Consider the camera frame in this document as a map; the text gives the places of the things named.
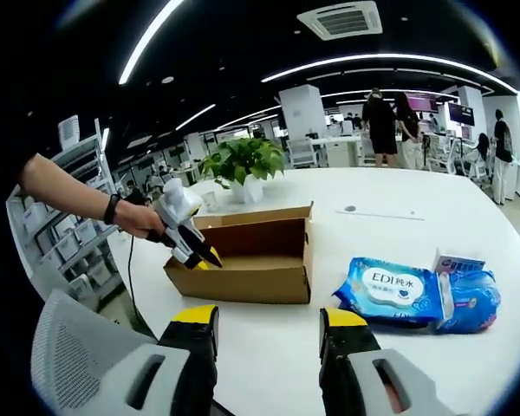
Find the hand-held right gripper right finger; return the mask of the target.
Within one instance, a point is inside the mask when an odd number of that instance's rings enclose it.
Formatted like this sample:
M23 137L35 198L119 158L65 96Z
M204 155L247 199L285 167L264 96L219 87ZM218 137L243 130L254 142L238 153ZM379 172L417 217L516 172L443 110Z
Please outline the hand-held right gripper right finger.
M394 349L383 349L359 315L320 309L319 385L327 415L452 415L435 382Z

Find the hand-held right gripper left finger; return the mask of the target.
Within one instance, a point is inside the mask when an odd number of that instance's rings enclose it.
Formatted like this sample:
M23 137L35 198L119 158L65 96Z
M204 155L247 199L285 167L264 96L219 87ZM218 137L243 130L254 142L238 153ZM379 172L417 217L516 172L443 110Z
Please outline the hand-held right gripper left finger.
M214 304L184 309L156 340L101 318L92 339L106 343L112 366L84 413L209 414L218 377L218 319Z

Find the person's left hand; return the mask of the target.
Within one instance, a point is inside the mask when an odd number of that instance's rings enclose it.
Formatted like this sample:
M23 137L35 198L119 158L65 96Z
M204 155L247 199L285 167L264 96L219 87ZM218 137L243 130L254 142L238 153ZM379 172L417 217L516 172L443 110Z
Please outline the person's left hand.
M158 213L150 207L135 205L122 199L114 214L114 223L134 237L146 239L150 231L163 234L166 227Z

